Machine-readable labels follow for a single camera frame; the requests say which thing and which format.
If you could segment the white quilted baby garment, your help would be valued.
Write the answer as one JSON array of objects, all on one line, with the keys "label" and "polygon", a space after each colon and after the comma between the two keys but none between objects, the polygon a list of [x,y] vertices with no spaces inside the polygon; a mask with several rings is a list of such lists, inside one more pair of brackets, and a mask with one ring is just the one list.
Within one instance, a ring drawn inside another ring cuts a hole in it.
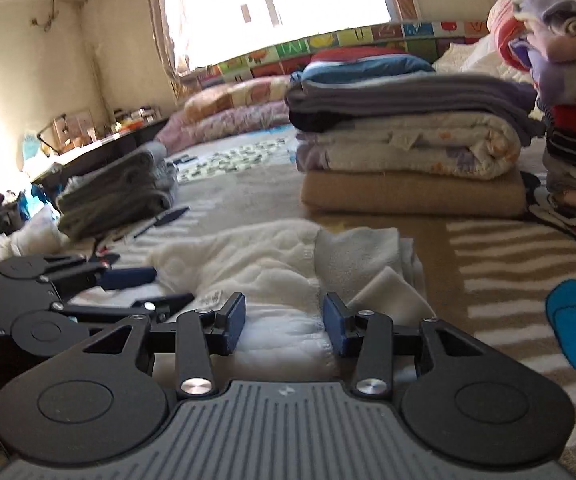
[{"label": "white quilted baby garment", "polygon": [[345,367],[333,354],[320,300],[335,292],[352,310],[374,310],[399,325],[434,312],[425,299],[425,275],[414,242],[395,229],[330,232],[306,220],[241,226],[189,236],[168,229],[116,248],[120,266],[152,266],[148,285],[76,296],[84,306],[128,307],[138,299],[195,296],[191,309],[218,309],[234,292],[245,295],[247,317],[235,352],[214,356],[215,377],[335,379]]}]

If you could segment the grey folded clothes stack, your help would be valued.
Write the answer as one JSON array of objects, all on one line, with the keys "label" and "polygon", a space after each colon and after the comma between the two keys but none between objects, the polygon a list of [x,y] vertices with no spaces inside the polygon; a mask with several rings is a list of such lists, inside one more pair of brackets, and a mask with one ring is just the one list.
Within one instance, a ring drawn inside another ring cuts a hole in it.
[{"label": "grey folded clothes stack", "polygon": [[149,142],[108,166],[68,180],[56,198],[58,229],[72,240],[161,214],[176,200],[176,168],[166,147]]}]

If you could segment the floral white rolled garment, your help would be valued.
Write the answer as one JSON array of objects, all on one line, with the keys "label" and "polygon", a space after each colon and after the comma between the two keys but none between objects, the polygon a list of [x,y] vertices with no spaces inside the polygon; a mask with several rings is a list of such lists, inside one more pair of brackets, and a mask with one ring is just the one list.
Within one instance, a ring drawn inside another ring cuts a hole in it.
[{"label": "floral white rolled garment", "polygon": [[70,239],[58,229],[61,214],[45,205],[21,229],[11,235],[0,234],[0,262],[12,257],[54,255]]}]

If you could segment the dark wooden desk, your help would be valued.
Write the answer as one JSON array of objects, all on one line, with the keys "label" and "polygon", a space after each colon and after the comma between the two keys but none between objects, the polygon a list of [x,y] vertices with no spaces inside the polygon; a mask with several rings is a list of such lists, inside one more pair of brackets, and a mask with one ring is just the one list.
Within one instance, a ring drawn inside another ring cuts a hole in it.
[{"label": "dark wooden desk", "polygon": [[135,151],[140,145],[152,141],[166,122],[166,118],[149,122],[134,131],[111,134],[101,141],[84,146],[78,152],[75,150],[68,152],[37,177],[33,177],[30,182],[52,193],[54,188],[66,185],[71,177],[89,174]]}]

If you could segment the Mickey Mouse fleece blanket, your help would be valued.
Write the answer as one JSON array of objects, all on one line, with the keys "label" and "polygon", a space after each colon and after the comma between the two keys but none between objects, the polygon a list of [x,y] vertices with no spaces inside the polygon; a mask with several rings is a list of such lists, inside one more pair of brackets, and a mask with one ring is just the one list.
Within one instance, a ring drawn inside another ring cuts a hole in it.
[{"label": "Mickey Mouse fleece blanket", "polygon": [[[214,359],[219,380],[331,379],[345,366],[318,311],[332,290],[394,321],[434,313],[558,382],[576,408],[576,371],[561,353],[544,304],[576,278],[576,243],[510,211],[482,219],[309,212],[303,177],[267,162],[181,187],[184,217],[117,243],[122,266],[153,264],[158,281],[125,292],[93,288],[82,306],[126,307],[192,292],[199,308],[247,297],[235,352]],[[562,463],[576,475],[576,426]]]}]

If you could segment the beige folded blanket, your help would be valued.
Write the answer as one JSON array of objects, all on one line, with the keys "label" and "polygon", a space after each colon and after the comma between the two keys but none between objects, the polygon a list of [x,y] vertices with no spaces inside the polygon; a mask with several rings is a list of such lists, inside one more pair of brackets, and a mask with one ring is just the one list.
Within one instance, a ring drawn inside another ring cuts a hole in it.
[{"label": "beige folded blanket", "polygon": [[527,207],[520,172],[487,181],[417,172],[305,174],[301,201],[310,210],[348,214],[516,218]]}]

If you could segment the floral white folded quilt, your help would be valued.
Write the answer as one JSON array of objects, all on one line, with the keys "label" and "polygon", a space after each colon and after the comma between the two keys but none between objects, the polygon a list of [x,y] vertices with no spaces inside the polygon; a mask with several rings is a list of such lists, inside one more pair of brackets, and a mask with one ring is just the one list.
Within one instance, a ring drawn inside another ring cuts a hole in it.
[{"label": "floral white folded quilt", "polygon": [[347,120],[323,132],[298,131],[295,162],[308,171],[413,171],[492,180],[515,167],[520,139],[506,120],[447,112]]}]

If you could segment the pink purple comforter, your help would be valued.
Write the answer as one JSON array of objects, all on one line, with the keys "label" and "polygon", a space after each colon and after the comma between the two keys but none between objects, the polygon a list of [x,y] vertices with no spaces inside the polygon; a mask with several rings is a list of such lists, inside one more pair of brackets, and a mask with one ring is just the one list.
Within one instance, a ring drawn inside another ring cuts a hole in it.
[{"label": "pink purple comforter", "polygon": [[154,140],[166,147],[167,155],[173,155],[193,145],[288,125],[289,122],[289,110],[282,101],[230,108],[199,122],[190,122],[188,114],[180,110],[169,117]]}]

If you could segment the purple grey folded blanket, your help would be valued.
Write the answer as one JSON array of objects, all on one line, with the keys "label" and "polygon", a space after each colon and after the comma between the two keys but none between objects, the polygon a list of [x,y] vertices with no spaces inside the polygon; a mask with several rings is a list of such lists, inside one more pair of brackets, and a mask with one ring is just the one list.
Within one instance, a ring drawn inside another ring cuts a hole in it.
[{"label": "purple grey folded blanket", "polygon": [[530,117],[536,92],[530,84],[477,73],[418,73],[356,84],[320,84],[301,79],[286,94],[294,126],[324,132],[357,118],[444,112],[481,112],[504,119],[528,146],[545,133]]}]

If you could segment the orange floral pillow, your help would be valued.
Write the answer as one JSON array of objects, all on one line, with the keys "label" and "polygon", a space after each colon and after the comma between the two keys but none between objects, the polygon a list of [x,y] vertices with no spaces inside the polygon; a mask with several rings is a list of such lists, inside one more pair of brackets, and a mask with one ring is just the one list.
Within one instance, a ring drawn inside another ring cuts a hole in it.
[{"label": "orange floral pillow", "polygon": [[289,85],[286,75],[218,84],[192,96],[181,110],[181,118],[186,124],[195,124],[224,110],[282,101]]}]

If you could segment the colourful alphabet foam mat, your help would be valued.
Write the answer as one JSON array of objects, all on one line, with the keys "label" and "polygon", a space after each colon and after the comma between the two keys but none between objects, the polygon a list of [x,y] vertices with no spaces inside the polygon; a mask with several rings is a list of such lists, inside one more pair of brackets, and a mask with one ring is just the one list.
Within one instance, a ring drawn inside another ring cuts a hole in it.
[{"label": "colourful alphabet foam mat", "polygon": [[488,34],[482,21],[389,22],[326,32],[275,44],[179,76],[179,83],[204,89],[225,82],[289,75],[301,70],[313,55],[347,48],[384,48],[410,53],[432,63],[451,44],[474,44]]}]

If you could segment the blue folded blanket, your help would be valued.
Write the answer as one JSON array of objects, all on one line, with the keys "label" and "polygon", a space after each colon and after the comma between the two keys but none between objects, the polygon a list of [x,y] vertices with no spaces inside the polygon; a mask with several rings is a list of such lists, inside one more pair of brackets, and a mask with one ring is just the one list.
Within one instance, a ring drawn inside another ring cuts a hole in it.
[{"label": "blue folded blanket", "polygon": [[354,61],[315,61],[290,76],[292,82],[353,84],[368,79],[434,73],[430,63],[415,55],[387,54]]}]

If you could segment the lavender folded pajamas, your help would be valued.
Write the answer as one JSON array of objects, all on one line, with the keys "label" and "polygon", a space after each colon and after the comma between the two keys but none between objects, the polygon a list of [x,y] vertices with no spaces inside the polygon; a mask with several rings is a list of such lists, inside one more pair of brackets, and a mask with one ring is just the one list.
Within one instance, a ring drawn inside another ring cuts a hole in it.
[{"label": "lavender folded pajamas", "polygon": [[514,0],[526,31],[508,47],[545,107],[576,106],[576,0]]}]

